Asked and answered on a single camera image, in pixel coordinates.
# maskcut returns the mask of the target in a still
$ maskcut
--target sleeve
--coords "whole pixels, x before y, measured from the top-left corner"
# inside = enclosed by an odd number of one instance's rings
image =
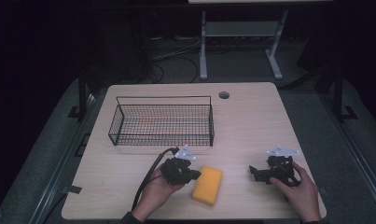
[[[142,224],[138,219],[136,219],[131,212],[126,213],[121,219],[121,224]]]

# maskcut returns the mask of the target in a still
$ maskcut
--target sponge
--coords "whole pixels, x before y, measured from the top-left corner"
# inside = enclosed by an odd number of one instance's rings
[[[192,199],[214,206],[221,178],[221,170],[209,166],[203,166],[202,174],[196,181],[196,187],[191,196]]]

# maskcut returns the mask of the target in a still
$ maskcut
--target round hole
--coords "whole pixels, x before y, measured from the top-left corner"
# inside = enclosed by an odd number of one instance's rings
[[[228,92],[226,92],[226,91],[222,91],[222,92],[219,93],[219,97],[220,97],[221,99],[226,100],[226,99],[229,99],[230,94],[229,94]]]

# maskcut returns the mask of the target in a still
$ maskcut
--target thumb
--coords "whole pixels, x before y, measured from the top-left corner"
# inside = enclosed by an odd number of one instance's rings
[[[289,194],[289,191],[291,190],[291,188],[285,185],[283,182],[281,182],[281,180],[271,177],[270,182],[279,190],[281,190],[284,193],[284,195],[287,196]]]

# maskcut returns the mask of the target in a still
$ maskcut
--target gray carpet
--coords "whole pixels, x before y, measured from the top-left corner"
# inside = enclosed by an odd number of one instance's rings
[[[283,86],[303,76],[306,71],[296,66],[304,43],[282,42],[276,59],[285,76],[275,81],[266,61],[263,49],[267,42],[237,43],[239,48],[230,52],[209,54],[208,79],[206,82],[255,82],[270,81]],[[188,46],[186,42],[162,41],[155,43],[155,51],[161,55]],[[198,66],[198,53],[180,55],[191,59]],[[160,83],[186,83],[196,76],[196,66],[186,59],[171,59],[156,63],[164,72]],[[147,78],[151,83],[161,77],[155,67],[156,77]],[[198,77],[194,82],[202,82]],[[340,125],[327,107],[330,94],[320,95],[313,90],[313,78],[292,91],[280,91],[286,112],[292,122],[313,177],[320,188],[327,220],[331,223],[376,223],[376,201],[361,174],[354,157],[340,131]],[[38,137],[33,150],[21,169],[14,185],[2,204],[0,223],[40,223],[54,207],[47,223],[117,223],[117,220],[73,221],[61,217],[63,189],[70,186],[80,162],[75,154],[83,153],[79,147],[86,133],[90,133],[101,107],[106,89],[91,100],[88,115],[82,122],[68,118],[72,106],[78,105],[77,82],[73,82],[54,109],[46,127]],[[355,89],[345,82],[344,104],[350,105],[358,119],[346,120],[348,128],[368,164],[376,174],[376,121],[360,102]],[[49,181],[58,177],[52,187]],[[49,198],[48,206],[38,207]],[[267,224],[292,224],[298,220],[265,220]]]

